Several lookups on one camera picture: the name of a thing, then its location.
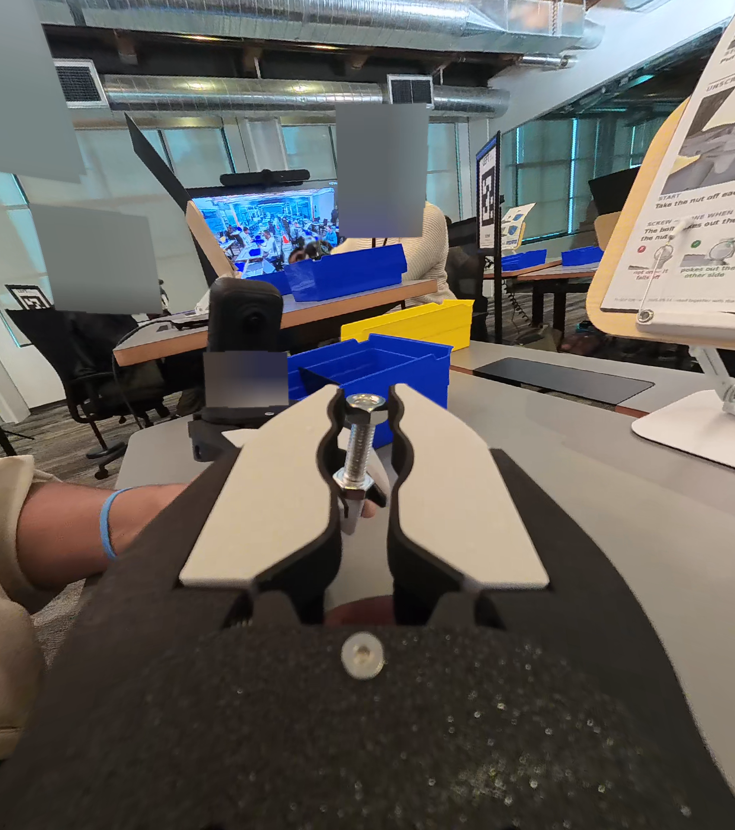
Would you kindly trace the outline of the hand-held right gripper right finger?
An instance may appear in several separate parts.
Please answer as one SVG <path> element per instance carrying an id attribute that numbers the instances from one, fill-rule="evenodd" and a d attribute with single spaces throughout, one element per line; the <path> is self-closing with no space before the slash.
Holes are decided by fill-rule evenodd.
<path id="1" fill-rule="evenodd" d="M 393 433 L 387 564 L 401 626 L 422 626 L 445 597 L 543 595 L 550 576 L 505 480 L 504 454 L 409 384 L 390 390 Z"/>

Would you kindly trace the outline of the steel hex bolt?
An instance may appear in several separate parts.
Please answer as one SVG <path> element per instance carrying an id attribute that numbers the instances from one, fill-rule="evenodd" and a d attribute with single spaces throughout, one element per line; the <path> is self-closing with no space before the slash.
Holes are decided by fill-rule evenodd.
<path id="1" fill-rule="evenodd" d="M 361 475 L 366 470 L 375 431 L 388 417 L 386 399 L 374 393 L 355 393 L 345 400 L 344 416 L 350 429 L 344 467 Z"/>

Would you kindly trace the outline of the blue divided storage bin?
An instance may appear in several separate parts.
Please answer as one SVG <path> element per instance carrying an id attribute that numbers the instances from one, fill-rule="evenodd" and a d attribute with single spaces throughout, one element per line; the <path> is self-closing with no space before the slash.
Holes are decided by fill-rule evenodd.
<path id="1" fill-rule="evenodd" d="M 308 367 L 340 383 L 346 397 L 374 393 L 387 399 L 391 386 L 405 383 L 446 408 L 452 351 L 450 346 L 382 335 L 311 349 L 288 358 L 290 400 L 305 399 L 299 367 Z"/>

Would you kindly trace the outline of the person's left forearm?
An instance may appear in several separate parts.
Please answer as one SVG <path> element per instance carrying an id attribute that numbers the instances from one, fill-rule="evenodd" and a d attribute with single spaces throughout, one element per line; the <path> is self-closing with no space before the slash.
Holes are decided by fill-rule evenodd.
<path id="1" fill-rule="evenodd" d="M 111 559 L 100 530 L 107 498 L 107 492 L 82 485 L 31 487 L 17 522 L 16 556 L 33 587 L 65 587 L 108 569 Z"/>

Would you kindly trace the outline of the black table panel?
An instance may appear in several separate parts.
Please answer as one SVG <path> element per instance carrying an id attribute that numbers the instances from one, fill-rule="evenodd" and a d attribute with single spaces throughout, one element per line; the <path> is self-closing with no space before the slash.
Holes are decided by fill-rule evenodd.
<path id="1" fill-rule="evenodd" d="M 514 387 L 532 387 L 617 406 L 649 390 L 651 381 L 523 358 L 503 358 L 472 370 L 475 377 Z"/>

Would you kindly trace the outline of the grey wood-edged table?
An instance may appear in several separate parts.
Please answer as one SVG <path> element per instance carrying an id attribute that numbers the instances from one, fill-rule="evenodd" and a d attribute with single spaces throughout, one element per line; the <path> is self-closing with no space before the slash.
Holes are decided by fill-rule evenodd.
<path id="1" fill-rule="evenodd" d="M 473 369 L 503 358 L 651 381 L 651 389 L 614 406 L 617 412 L 638 415 L 632 423 L 633 433 L 650 443 L 735 471 L 735 415 L 724 411 L 713 380 L 701 373 L 477 341 L 455 351 L 452 363 L 454 368 L 472 374 Z"/>

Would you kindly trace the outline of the black office chair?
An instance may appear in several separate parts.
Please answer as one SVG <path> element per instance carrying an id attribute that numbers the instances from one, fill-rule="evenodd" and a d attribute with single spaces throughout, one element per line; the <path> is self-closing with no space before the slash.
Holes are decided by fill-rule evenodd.
<path id="1" fill-rule="evenodd" d="M 118 368 L 113 358 L 117 338 L 110 326 L 103 330 L 81 322 L 80 313 L 53 308 L 9 310 L 8 315 L 57 373 L 71 418 L 91 428 L 100 449 L 86 454 L 98 480 L 109 477 L 108 466 L 121 459 L 126 442 L 109 444 L 99 422 L 131 417 L 139 428 L 149 428 L 150 412 L 167 418 L 165 379 L 156 362 Z"/>
<path id="2" fill-rule="evenodd" d="M 449 249 L 445 270 L 448 288 L 458 300 L 472 300 L 470 338 L 488 342 L 488 299 L 484 295 L 485 258 L 477 250 L 476 219 L 458 223 L 445 218 Z"/>

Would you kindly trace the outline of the long blue storage bin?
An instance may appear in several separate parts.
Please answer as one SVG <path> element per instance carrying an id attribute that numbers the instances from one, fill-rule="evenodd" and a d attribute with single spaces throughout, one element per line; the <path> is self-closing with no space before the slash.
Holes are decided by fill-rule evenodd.
<path id="1" fill-rule="evenodd" d="M 399 243 L 304 259 L 283 275 L 297 302 L 317 303 L 400 285 L 407 271 Z"/>

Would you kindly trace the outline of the black video bar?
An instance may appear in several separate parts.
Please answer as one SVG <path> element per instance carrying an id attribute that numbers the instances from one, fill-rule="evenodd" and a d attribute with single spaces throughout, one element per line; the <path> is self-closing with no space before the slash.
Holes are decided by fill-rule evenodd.
<path id="1" fill-rule="evenodd" d="M 269 190 L 272 188 L 292 187 L 309 181 L 310 172 L 306 169 L 270 170 L 258 172 L 225 173 L 220 176 L 220 185 L 240 192 L 249 190 Z"/>

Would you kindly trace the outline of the black diagonal beam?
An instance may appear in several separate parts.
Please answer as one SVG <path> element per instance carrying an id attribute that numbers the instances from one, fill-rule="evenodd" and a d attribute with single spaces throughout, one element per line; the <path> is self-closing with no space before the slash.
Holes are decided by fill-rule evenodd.
<path id="1" fill-rule="evenodd" d="M 175 173 L 171 170 L 167 163 L 163 161 L 161 155 L 155 151 L 145 134 L 137 127 L 130 115 L 125 114 L 124 119 L 134 148 L 134 153 L 143 162 L 156 181 L 160 183 L 165 192 L 167 192 L 167 194 L 172 198 L 176 206 L 183 212 L 186 227 L 189 230 L 189 234 L 193 241 L 201 269 L 203 270 L 207 282 L 207 287 L 210 288 L 218 278 L 218 274 L 208 260 L 207 254 L 198 242 L 194 232 L 189 227 L 188 219 L 186 218 L 186 208 L 190 202 L 188 192 L 178 181 Z"/>

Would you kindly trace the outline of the tall marker sign stand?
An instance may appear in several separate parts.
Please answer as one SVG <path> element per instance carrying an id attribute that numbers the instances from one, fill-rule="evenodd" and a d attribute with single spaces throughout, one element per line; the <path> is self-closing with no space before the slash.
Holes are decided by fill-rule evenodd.
<path id="1" fill-rule="evenodd" d="M 503 343 L 503 266 L 501 232 L 501 133 L 487 140 L 476 153 L 477 213 L 476 240 L 478 253 L 493 261 L 494 275 L 494 341 Z"/>

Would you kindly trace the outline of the white air vent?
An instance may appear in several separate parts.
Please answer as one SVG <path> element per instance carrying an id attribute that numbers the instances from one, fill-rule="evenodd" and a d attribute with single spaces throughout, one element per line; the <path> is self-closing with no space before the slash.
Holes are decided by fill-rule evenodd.
<path id="1" fill-rule="evenodd" d="M 386 88 L 391 105 L 424 105 L 427 109 L 435 109 L 434 83 L 430 75 L 389 74 Z"/>
<path id="2" fill-rule="evenodd" d="M 107 95 L 92 60 L 54 58 L 54 67 L 69 109 L 109 109 Z"/>

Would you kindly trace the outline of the instruction board on white stand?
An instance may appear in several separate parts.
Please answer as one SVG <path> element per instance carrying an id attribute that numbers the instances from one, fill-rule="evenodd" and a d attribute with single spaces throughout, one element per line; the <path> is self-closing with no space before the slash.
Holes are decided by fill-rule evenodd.
<path id="1" fill-rule="evenodd" d="M 633 424 L 735 470 L 735 16 L 687 103 L 652 141 L 587 295 L 607 335 L 685 345 L 712 391 Z"/>

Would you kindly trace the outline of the wall television screen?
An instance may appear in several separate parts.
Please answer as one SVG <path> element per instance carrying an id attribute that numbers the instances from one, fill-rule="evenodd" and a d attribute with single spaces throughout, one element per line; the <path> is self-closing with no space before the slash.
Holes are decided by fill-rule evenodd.
<path id="1" fill-rule="evenodd" d="M 310 181 L 251 192 L 190 190 L 223 253 L 243 277 L 281 275 L 294 251 L 319 258 L 340 240 L 336 181 Z"/>

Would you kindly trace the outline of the silver air duct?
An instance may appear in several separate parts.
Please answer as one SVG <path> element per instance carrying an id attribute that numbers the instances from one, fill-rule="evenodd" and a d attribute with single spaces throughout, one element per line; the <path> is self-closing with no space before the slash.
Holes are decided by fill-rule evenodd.
<path id="1" fill-rule="evenodd" d="M 585 2 L 40 1 L 44 24 L 329 47 L 557 55 L 598 47 Z"/>
<path id="2" fill-rule="evenodd" d="M 106 75 L 102 84 L 111 109 L 129 113 L 320 115 L 349 103 L 391 105 L 387 99 L 386 81 L 373 84 Z M 497 118 L 507 112 L 509 95 L 502 89 L 434 83 L 434 100 L 435 109 L 430 111 L 439 117 Z"/>

